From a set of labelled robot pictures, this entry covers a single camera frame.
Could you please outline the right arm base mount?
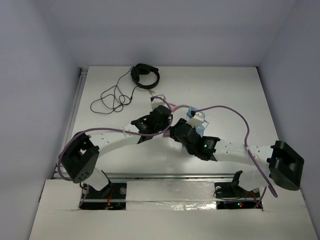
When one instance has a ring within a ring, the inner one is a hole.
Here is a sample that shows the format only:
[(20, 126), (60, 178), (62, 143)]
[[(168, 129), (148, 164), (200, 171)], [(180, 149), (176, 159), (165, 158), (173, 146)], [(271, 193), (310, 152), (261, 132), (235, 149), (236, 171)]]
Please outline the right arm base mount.
[(216, 199), (218, 210), (263, 209), (260, 190), (247, 191), (239, 186), (240, 176), (243, 172), (237, 171), (232, 181), (215, 182), (213, 197)]

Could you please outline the pink blue cat-ear headphones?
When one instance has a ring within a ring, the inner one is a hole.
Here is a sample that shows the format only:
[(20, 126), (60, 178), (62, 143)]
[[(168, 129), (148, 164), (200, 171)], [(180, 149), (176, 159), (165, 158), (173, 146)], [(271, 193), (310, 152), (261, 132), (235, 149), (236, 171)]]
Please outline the pink blue cat-ear headphones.
[[(173, 103), (169, 103), (170, 108), (171, 108), (171, 112), (175, 112), (178, 109), (181, 108), (187, 108), (187, 112), (186, 112), (186, 120), (188, 120), (188, 113), (191, 111), (196, 111), (198, 110), (198, 108), (194, 107), (194, 106), (190, 106), (190, 105), (186, 105), (186, 104), (180, 104), (180, 105), (175, 105)], [(203, 136), (205, 129), (207, 128), (207, 126), (209, 125), (209, 122), (206, 124), (206, 126), (200, 126), (198, 128), (195, 128), (196, 132), (200, 135)], [(170, 136), (170, 131), (167, 130), (166, 132), (163, 133), (162, 137), (163, 138), (168, 138)]]

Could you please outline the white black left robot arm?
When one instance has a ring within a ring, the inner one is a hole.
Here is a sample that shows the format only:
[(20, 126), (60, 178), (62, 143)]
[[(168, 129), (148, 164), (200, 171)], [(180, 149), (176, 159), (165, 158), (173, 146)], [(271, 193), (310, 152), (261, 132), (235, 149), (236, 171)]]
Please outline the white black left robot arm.
[(123, 129), (109, 128), (99, 134), (78, 132), (65, 146), (58, 158), (71, 181), (83, 184), (89, 193), (100, 199), (112, 192), (112, 182), (96, 167), (98, 158), (129, 145), (138, 145), (164, 132), (171, 124), (171, 109), (159, 105), (148, 115), (131, 121)]

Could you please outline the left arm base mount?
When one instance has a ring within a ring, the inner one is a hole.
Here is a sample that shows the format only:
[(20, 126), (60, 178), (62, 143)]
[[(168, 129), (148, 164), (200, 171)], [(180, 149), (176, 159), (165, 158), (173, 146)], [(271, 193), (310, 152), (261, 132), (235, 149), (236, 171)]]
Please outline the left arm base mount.
[(81, 196), (78, 207), (81, 210), (125, 210), (126, 182), (110, 182), (100, 191), (85, 183), (79, 184)]

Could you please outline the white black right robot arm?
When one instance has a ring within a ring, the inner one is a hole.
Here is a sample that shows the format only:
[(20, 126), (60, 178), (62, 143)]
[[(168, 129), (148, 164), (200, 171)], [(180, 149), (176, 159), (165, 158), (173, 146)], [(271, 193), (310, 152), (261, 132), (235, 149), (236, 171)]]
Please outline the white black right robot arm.
[(184, 119), (170, 127), (169, 136), (201, 160), (254, 166), (252, 170), (237, 170), (233, 176), (236, 186), (246, 191), (272, 185), (289, 191), (300, 189), (305, 161), (284, 141), (277, 140), (271, 146), (245, 146), (201, 136)]

